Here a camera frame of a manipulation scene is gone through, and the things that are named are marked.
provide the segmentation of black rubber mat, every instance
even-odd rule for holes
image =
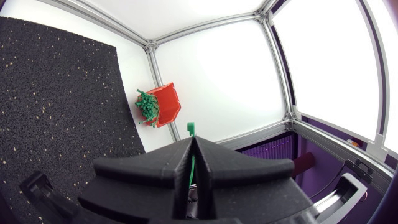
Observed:
[[[144,153],[116,48],[0,17],[0,152],[0,191],[21,223],[42,223],[18,187],[35,170],[77,203],[93,159]]]

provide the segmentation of black plastic part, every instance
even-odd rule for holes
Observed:
[[[79,196],[81,205],[121,222],[185,218],[191,145],[186,138],[136,157],[96,159],[97,176]]]
[[[0,194],[0,224],[20,224],[17,218],[12,213],[10,206],[7,204],[6,200]]]
[[[368,171],[363,171],[359,165],[363,164],[360,159],[356,159],[355,163],[350,160],[346,160],[344,165],[350,168],[352,171],[356,173],[361,179],[363,179],[366,183],[370,184],[373,180],[371,174],[373,173],[372,168],[368,167]]]
[[[202,220],[186,220],[192,154],[198,194],[191,197]],[[97,159],[94,167],[97,176],[78,199],[104,217],[59,196],[41,173],[21,189],[50,223],[316,223],[289,159],[248,157],[195,137],[141,156]]]
[[[90,213],[56,193],[41,172],[32,174],[19,187],[49,223],[117,223]]]
[[[268,223],[312,208],[290,178],[291,160],[248,157],[200,137],[196,142],[199,218]]]
[[[151,220],[148,224],[242,224],[238,218],[220,218],[217,220]]]

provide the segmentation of aluminum frame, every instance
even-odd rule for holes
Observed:
[[[155,87],[163,86],[162,77],[160,76],[159,68],[157,66],[155,51],[159,47],[153,40],[150,40],[151,45],[145,46],[144,50],[147,54],[150,72],[152,73],[152,78],[154,79]],[[180,134],[178,133],[177,126],[175,122],[171,122],[167,125],[169,127],[170,134],[172,136],[173,142],[181,140]]]
[[[287,125],[287,122],[282,120],[248,133],[217,141],[216,143],[232,150],[241,149],[287,132]]]
[[[377,118],[377,131],[374,141],[368,142],[370,154],[384,161],[387,151],[382,147],[384,145],[385,133],[387,132],[389,108],[390,108],[390,89],[389,75],[386,60],[386,52],[384,50],[379,28],[366,0],[356,0],[359,10],[368,28],[369,36],[372,41],[374,56],[376,58],[377,77],[379,83],[379,115]]]
[[[262,5],[262,7],[256,12],[250,12],[247,14],[240,14],[236,16],[229,16],[221,19],[215,19],[212,21],[203,22],[201,24],[186,27],[184,29],[180,29],[175,32],[163,35],[162,37],[159,37],[154,40],[146,40],[146,39],[143,40],[142,37],[137,35],[134,31],[125,30],[124,27],[121,26],[121,23],[119,23],[112,17],[108,16],[104,12],[100,11],[98,8],[95,8],[94,6],[91,6],[89,4],[85,4],[86,2],[84,0],[77,0],[77,1],[81,2],[95,13],[87,10],[81,5],[76,4],[75,2],[71,2],[70,0],[39,0],[39,1],[49,3],[53,6],[71,12],[77,16],[88,19],[89,21],[94,22],[95,24],[98,24],[108,30],[111,30],[115,32],[117,35],[127,38],[127,40],[130,40],[135,44],[138,44],[141,47],[143,47],[148,56],[152,77],[154,78],[154,83],[156,87],[163,85],[155,57],[155,50],[160,44],[164,44],[168,41],[183,37],[185,35],[193,34],[195,32],[203,31],[218,26],[223,26],[226,24],[231,24],[234,22],[248,21],[251,19],[259,21],[263,25],[264,32],[266,33],[267,39],[272,49],[272,53],[274,54],[275,65],[279,72],[282,91],[284,92],[285,96],[284,100],[287,108],[287,114],[284,117],[284,119],[278,123],[263,127],[261,129],[253,130],[249,133],[244,133],[239,136],[228,138],[219,141],[218,143],[230,149],[237,149],[239,147],[249,146],[251,144],[255,144],[263,140],[272,138],[286,131],[295,131],[297,134],[300,134],[304,138],[319,145],[322,149],[326,150],[326,152],[330,153],[332,156],[336,157],[341,162],[345,161],[346,159],[351,159],[352,161],[354,161],[356,158],[360,158],[365,164],[374,169],[374,174],[373,174],[374,178],[372,185],[381,194],[384,194],[386,192],[389,182],[391,181],[392,175],[394,173],[394,171],[390,167],[386,166],[384,163],[381,163],[379,160],[377,160],[374,156],[370,155],[368,152],[359,151],[358,149],[354,148],[352,145],[348,144],[346,141],[339,139],[338,137],[330,133],[324,132],[310,124],[304,123],[303,121],[299,120],[300,115],[296,114],[297,108],[295,107],[295,105],[292,104],[291,94],[294,93],[291,93],[290,91],[293,91],[293,89],[290,90],[288,88],[289,84],[287,83],[287,77],[286,77],[287,74],[285,71],[285,68],[288,68],[285,66],[288,65],[287,62],[286,64],[284,64],[280,49],[277,47],[277,41],[275,36],[277,35],[277,33],[274,34],[271,31],[271,26],[273,26],[273,23],[271,20],[272,14],[270,13],[270,11],[277,2],[277,0],[266,0]],[[378,32],[376,23],[373,22],[374,21],[373,16],[371,15],[371,13],[369,13],[370,11],[369,6],[363,0],[357,0],[357,1],[361,3],[361,6],[363,6],[363,11],[365,15],[367,15],[365,21],[367,21],[367,23],[371,26],[371,30],[376,30]],[[386,67],[386,64],[384,63],[385,54],[383,54],[383,48],[382,45],[380,45],[381,39],[379,38],[379,34],[377,32],[372,31],[371,37],[373,37],[373,41],[377,49],[377,56],[378,56],[377,58],[379,59],[378,63],[380,63],[380,66],[384,65],[385,68]],[[382,106],[383,110],[381,110],[382,112],[380,112],[379,110],[379,116],[384,116],[384,122],[382,122],[382,119],[380,119],[381,122],[379,126],[380,129],[383,130],[387,128],[386,122],[388,122],[388,109],[389,109],[388,73],[386,73],[385,71],[387,70],[384,70],[384,73],[381,72],[379,74],[379,80],[380,79],[382,80],[382,82],[379,83],[383,83],[383,78],[384,78],[384,86],[381,87],[384,90],[381,92],[381,94],[383,96],[384,101],[387,102],[386,104],[383,104]],[[175,123],[169,124],[169,129],[174,141],[178,141],[180,137]]]
[[[274,33],[271,31],[270,19],[267,17],[268,17],[267,15],[262,16],[260,23],[264,28],[264,32],[266,33],[268,43],[271,46],[272,54],[274,56],[275,66],[279,74],[279,80],[282,86],[282,92],[284,95],[285,108],[286,108],[285,117],[286,119],[294,119],[295,114],[293,112],[292,93],[290,92],[289,84],[287,81],[287,71],[285,69],[282,60],[282,53],[280,52],[277,46],[276,37]]]
[[[114,32],[121,37],[124,37],[131,42],[134,42],[141,47],[147,45],[148,40],[138,33],[134,32],[132,29],[125,26],[123,23],[118,21],[117,19],[111,17],[110,15],[103,12],[101,9],[98,9],[95,6],[87,3],[84,0],[77,0],[81,4],[84,4],[86,7],[83,7],[73,1],[70,0],[38,0],[44,3],[47,3],[51,6],[58,7],[67,12],[70,12],[76,16],[82,17],[94,24],[97,24],[111,32]]]
[[[394,175],[393,169],[385,163],[380,162],[380,160],[370,155],[368,152],[362,151],[345,140],[316,128],[311,124],[297,119],[292,122],[294,132],[315,143],[340,162],[344,162],[347,159],[351,161],[355,161],[356,158],[361,159],[363,163],[371,167],[374,171],[372,174],[373,181],[371,185],[380,194],[384,195],[386,193],[392,180],[392,176]]]

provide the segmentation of white backdrop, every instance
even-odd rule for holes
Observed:
[[[279,77],[265,33],[256,21],[204,30],[156,51],[163,82],[174,82],[181,102],[175,121],[181,138],[187,122],[220,141],[282,120]]]
[[[298,110],[374,140],[376,60],[356,1],[290,1],[274,23]]]

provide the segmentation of red bin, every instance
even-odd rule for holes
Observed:
[[[169,124],[175,120],[178,112],[181,109],[180,100],[178,99],[177,92],[173,83],[158,87],[147,94],[154,94],[159,102],[159,120],[156,122],[156,126],[159,128],[165,124]],[[146,122],[148,125],[156,120]]]

